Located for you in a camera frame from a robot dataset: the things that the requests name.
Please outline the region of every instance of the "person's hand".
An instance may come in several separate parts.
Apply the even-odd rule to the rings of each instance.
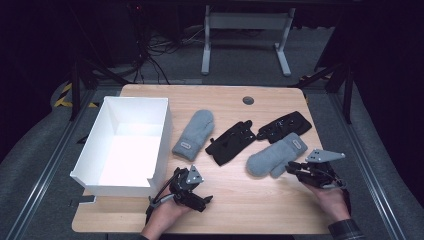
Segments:
[[[169,187],[163,191],[162,196],[170,194]],[[182,215],[192,210],[184,205],[178,205],[170,199],[157,207],[152,212],[149,222],[141,231],[141,235],[149,240],[159,239],[163,232],[170,228]]]
[[[308,184],[303,184],[318,199],[321,209],[327,213],[333,222],[350,219],[350,214],[343,198],[343,191],[340,188],[320,189]]]

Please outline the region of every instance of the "gray glove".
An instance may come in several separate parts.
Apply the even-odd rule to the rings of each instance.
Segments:
[[[180,139],[172,149],[172,153],[194,161],[214,127],[212,112],[209,110],[197,111],[184,128]]]
[[[290,133],[250,156],[246,163],[247,170],[255,177],[263,177],[271,173],[273,178],[278,178],[286,170],[287,163],[296,160],[306,149],[308,147],[302,139],[296,133]]]

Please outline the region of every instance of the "wooden table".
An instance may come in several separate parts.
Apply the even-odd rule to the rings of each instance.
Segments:
[[[299,111],[312,123],[312,129],[301,135],[309,149],[322,149],[303,93],[295,88],[126,85],[121,96],[167,97],[173,121],[171,147],[175,145],[193,114],[208,109],[214,114],[215,128],[211,138],[218,138],[238,121],[252,120],[251,130]],[[252,105],[242,99],[250,96]],[[246,171],[248,157],[269,146],[268,141],[255,141],[229,163],[218,166],[204,148],[193,163],[170,154],[167,179],[177,168],[195,164],[205,181],[194,193],[213,195],[200,213],[183,216],[168,233],[193,234],[326,234],[328,217],[315,197],[296,176],[284,173],[278,179],[255,178]],[[72,223],[76,232],[140,232],[144,227],[148,200],[145,198],[97,197],[95,203],[80,204]]]

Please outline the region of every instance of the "white cardboard box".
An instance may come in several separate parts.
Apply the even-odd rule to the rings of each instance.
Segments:
[[[107,96],[70,176],[96,196],[154,196],[171,134],[167,98]]]

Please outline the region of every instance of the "black glove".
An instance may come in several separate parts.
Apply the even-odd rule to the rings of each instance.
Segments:
[[[206,152],[212,155],[219,166],[231,161],[244,148],[256,140],[255,134],[250,130],[252,121],[238,122],[225,131],[218,139],[211,139],[211,144]]]
[[[284,115],[259,129],[256,139],[268,139],[273,144],[294,132],[302,135],[312,128],[312,125],[298,111]]]

